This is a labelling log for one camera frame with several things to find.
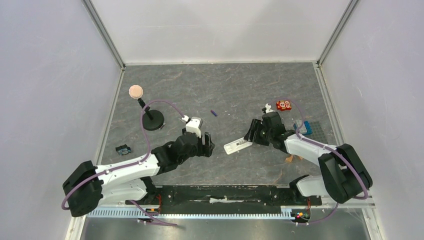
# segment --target white cable tray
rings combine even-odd
[[[281,209],[281,213],[263,214],[160,214],[158,219],[282,219],[293,220],[292,209]],[[97,207],[90,212],[89,218],[148,218],[141,210],[135,207]]]

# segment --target blue object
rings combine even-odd
[[[214,110],[210,110],[210,112],[215,116],[218,117],[218,114]]]
[[[294,124],[294,130],[296,130],[298,128],[298,126],[300,126],[302,124],[302,120],[297,120]],[[309,124],[308,121],[305,121],[303,126],[300,128],[299,132],[306,136],[306,135],[311,135],[312,134],[312,128],[311,125]]]

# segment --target orange object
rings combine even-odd
[[[293,161],[293,155],[286,157],[285,161],[288,162],[288,163],[291,163]]]
[[[292,104],[288,100],[278,101],[275,105],[277,107],[277,110],[280,110],[280,111],[286,111],[286,110],[292,109]]]

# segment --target black round base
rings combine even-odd
[[[162,127],[162,125],[165,122],[165,118],[162,112],[158,110],[150,110],[149,113],[153,116],[153,120],[151,120],[149,116],[147,116],[147,114],[144,113],[143,115],[144,129],[146,129],[147,131],[154,131]]]

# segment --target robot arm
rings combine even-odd
[[[190,157],[210,157],[215,145],[208,132],[204,133],[205,143],[203,144],[200,130],[202,119],[198,117],[189,119],[185,116],[183,120],[186,125],[182,135],[175,141],[153,149],[143,162],[140,160],[145,155],[108,165],[93,166],[91,161],[81,163],[64,182],[65,195],[86,178],[104,171],[106,174],[87,182],[69,197],[68,205],[71,215],[79,217],[91,212],[97,206],[125,200],[151,202],[156,196],[156,188],[151,176],[172,171]],[[138,164],[115,168],[136,162]]]
[[[330,196],[336,202],[342,204],[362,192],[362,188],[353,173],[343,161],[330,150],[319,147],[311,142],[316,142],[301,136],[300,139],[294,130],[286,130],[278,112],[264,109],[262,120],[253,119],[248,133],[244,138],[231,142],[224,146],[227,154],[234,153],[251,146],[253,143],[272,146],[284,153],[297,155],[319,166],[320,176],[305,175],[290,183],[298,195]],[[358,173],[365,187],[369,189],[373,181],[365,169],[363,163],[349,144],[341,146],[319,143],[319,145],[330,147],[340,153]]]

